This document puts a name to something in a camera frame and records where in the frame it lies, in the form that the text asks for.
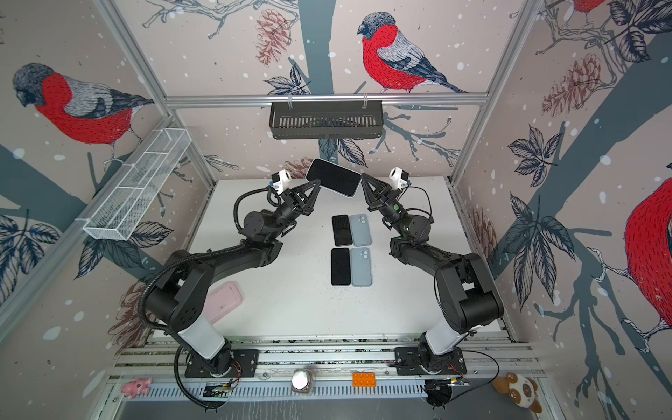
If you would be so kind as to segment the black phone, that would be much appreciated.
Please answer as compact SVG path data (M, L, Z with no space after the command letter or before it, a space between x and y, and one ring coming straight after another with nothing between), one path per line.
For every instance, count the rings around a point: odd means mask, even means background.
M360 186L362 175L324 159L314 159L306 173L306 180L319 180L322 188L353 198Z
M349 217L347 215L334 215L332 217L332 226L334 230L334 245L336 247L345 247L353 244Z

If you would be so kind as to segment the grey-blue phone case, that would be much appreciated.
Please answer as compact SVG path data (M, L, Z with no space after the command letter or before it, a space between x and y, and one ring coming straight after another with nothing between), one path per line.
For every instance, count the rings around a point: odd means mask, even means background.
M349 217L353 246L367 247L372 244L372 236L369 227L369 218L364 213L350 215Z

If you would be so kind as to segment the light-blue phone case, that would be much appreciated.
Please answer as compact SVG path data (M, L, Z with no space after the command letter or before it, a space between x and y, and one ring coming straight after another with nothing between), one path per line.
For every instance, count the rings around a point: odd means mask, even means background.
M368 248L350 250L351 285L369 287L373 283L371 254Z

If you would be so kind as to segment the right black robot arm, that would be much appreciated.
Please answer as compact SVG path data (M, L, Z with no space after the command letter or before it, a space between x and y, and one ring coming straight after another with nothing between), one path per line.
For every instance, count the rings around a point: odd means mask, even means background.
M395 168L392 184L362 175L367 210L379 212L383 225L397 232L390 255L432 276L442 317L421 335L420 365L434 374L446 367L466 337L504 315L504 305L486 261L475 253L460 255L430 245L433 209L405 208L401 199L412 187L408 173Z

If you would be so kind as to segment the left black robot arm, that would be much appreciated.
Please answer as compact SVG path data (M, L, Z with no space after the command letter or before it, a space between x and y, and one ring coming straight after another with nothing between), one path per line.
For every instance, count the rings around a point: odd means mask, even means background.
M196 254L174 252L143 290L141 324L173 337L211 373L226 374L234 363L230 343L204 313L211 285L275 262L283 247L280 238L296 227L299 216L313 212L319 194L320 181L313 180L283 192L269 185L239 196L233 218L240 243Z

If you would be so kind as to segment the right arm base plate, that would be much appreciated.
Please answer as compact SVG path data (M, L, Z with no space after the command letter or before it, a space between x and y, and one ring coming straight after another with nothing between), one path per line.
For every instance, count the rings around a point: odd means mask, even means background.
M399 376L465 376L467 368L463 352L459 348L434 355L426 346L395 348L394 360L388 366Z

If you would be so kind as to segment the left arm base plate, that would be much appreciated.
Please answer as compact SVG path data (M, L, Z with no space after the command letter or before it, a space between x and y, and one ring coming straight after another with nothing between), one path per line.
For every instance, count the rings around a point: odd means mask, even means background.
M212 360L188 352L185 377L189 379L252 378L257 370L259 351L255 349L224 350Z

